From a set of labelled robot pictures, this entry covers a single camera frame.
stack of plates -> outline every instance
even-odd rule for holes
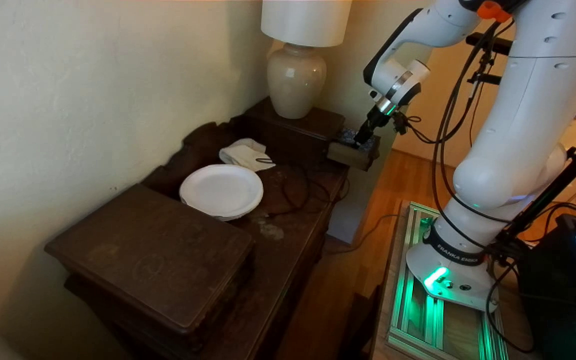
[[[238,219],[259,205],[264,187],[259,176],[236,165],[210,165],[191,173],[179,188],[189,207],[222,221]]]

table surface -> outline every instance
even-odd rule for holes
[[[184,139],[182,149],[166,165],[153,171],[142,184],[179,199],[183,179],[196,169],[219,163],[219,149],[235,140],[228,123],[202,125]],[[307,170],[311,196],[307,196],[306,174],[301,168],[278,164],[258,172],[263,182],[261,203],[245,217],[229,222],[252,235],[256,243],[253,274],[235,298],[224,323],[211,332],[201,350],[202,359],[249,359],[258,354],[286,296],[294,296],[291,293],[296,283],[306,282],[311,266],[308,263],[320,255],[334,205],[320,199],[328,195],[335,198],[347,172],[347,166],[333,161]],[[269,217],[292,208],[286,196],[298,204],[308,200],[301,210]]]
[[[410,202],[402,201],[399,214],[408,214]],[[381,302],[379,305],[377,325],[375,326],[375,335],[372,341],[372,360],[413,360],[413,357],[395,350],[387,344],[387,334],[389,332],[392,310],[393,310],[393,292],[396,285],[397,275],[400,269],[402,243],[406,233],[407,217],[402,216],[397,219],[397,225],[393,233],[393,239],[390,244],[390,256],[386,264],[384,274],[383,291],[381,293]],[[496,275],[499,275],[503,269],[495,269]],[[517,280],[514,274],[510,273],[504,278],[500,287],[500,311],[503,322],[503,332],[510,340],[518,346],[526,349],[532,344],[530,335],[530,326],[526,320],[526,315],[521,304],[521,298],[517,295]],[[454,306],[457,311],[459,308],[470,312],[465,307]],[[450,329],[445,329],[445,338],[453,343],[454,346],[461,349],[462,353],[477,354],[479,353],[479,342],[476,337],[468,336],[473,333],[474,324],[469,321],[460,323],[451,323]],[[510,360],[534,359],[535,354],[526,355],[506,346]]]

hardwood floor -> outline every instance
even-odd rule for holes
[[[402,200],[436,208],[431,170],[431,163],[426,159],[391,151],[359,225],[355,244],[375,227],[380,217],[397,214]],[[450,169],[448,175],[451,177],[452,173]],[[439,200],[445,205],[450,195],[441,179],[437,180]],[[544,218],[537,219],[523,233],[523,238],[539,239],[544,232]],[[396,217],[386,217],[357,250],[323,256],[311,274],[277,359],[330,360],[337,357],[353,294],[369,297],[382,282],[395,223]],[[329,250],[338,247],[334,240],[326,244]]]

white lamp shade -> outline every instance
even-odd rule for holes
[[[350,0],[263,0],[261,31],[284,43],[325,48],[344,41]]]

